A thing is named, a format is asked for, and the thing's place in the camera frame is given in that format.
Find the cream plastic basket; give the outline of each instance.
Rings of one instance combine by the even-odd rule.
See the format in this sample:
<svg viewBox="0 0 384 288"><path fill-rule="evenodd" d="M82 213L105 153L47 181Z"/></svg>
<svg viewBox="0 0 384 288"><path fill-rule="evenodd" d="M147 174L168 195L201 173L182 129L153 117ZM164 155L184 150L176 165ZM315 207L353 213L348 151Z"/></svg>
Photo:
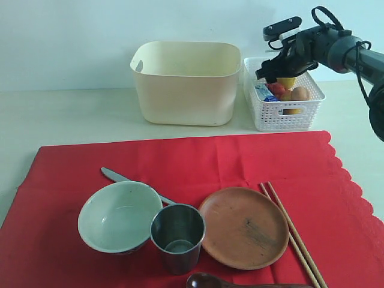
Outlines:
<svg viewBox="0 0 384 288"><path fill-rule="evenodd" d="M155 41L131 61L140 109L153 123L218 126L227 123L241 70L234 45Z"/></svg>
<svg viewBox="0 0 384 288"><path fill-rule="evenodd" d="M306 72L297 77L294 87L306 87L311 93L308 101L262 101L255 89L258 83L265 83L265 79L256 79L256 70L268 58L252 57L244 59L244 95L250 109L253 122L259 131L304 131L311 127L324 93L316 85L312 77ZM300 114L283 115L284 109L301 109Z"/></svg>

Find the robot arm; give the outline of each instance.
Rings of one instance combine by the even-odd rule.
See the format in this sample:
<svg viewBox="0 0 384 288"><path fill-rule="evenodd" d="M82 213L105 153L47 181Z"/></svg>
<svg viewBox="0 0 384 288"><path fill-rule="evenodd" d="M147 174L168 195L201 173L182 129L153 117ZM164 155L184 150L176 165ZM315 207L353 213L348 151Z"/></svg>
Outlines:
<svg viewBox="0 0 384 288"><path fill-rule="evenodd" d="M333 23L323 23L316 10L324 12ZM256 71L258 79L268 83L279 77L297 77L308 70L316 69L319 63L337 73L353 72L357 75L365 101L370 109L369 117L373 131L384 141L384 54L371 51L371 43L362 41L345 30L336 17L325 7L312 9L312 17L318 24L300 31L301 19L289 18L265 27L264 40L271 48L272 42L280 40L279 54L264 61ZM373 85L369 96L361 79Z"/></svg>

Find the white wire basket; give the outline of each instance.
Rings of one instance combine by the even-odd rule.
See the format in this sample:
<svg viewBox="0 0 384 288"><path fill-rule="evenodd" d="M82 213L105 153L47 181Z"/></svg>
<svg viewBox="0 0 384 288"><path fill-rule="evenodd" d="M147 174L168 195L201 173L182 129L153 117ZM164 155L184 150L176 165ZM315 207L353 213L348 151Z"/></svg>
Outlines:
<svg viewBox="0 0 384 288"><path fill-rule="evenodd" d="M266 83L265 79L256 79L256 70L261 68L268 58L251 57L244 59L244 95L250 109L253 122L259 131L304 131L308 130L317 114L324 93L316 85L308 72L296 78L295 85L306 87L311 94L307 101L265 102L259 98L255 85ZM298 114L285 115L284 110L300 109Z"/></svg>

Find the white bowl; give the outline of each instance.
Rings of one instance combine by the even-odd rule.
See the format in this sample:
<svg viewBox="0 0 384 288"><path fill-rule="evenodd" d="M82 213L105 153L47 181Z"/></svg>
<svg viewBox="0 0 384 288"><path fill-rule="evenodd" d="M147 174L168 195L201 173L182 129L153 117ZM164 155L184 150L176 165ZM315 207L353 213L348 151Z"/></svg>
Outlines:
<svg viewBox="0 0 384 288"><path fill-rule="evenodd" d="M126 254L151 236L151 222L163 207L157 192L135 181L105 186L93 194L79 214L78 230L91 248Z"/></svg>

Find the white wall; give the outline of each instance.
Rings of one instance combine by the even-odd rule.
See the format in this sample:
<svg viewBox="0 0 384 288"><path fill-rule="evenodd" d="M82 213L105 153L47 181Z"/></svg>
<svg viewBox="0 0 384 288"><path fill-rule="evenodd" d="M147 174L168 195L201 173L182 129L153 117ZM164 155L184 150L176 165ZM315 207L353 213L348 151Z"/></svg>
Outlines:
<svg viewBox="0 0 384 288"><path fill-rule="evenodd" d="M319 4L384 52L384 3L377 0L3 0L0 91L133 86L130 59L153 40L225 41L243 57L263 56L264 26L300 16L302 29L312 27L310 11ZM327 68L312 75L354 79Z"/></svg>

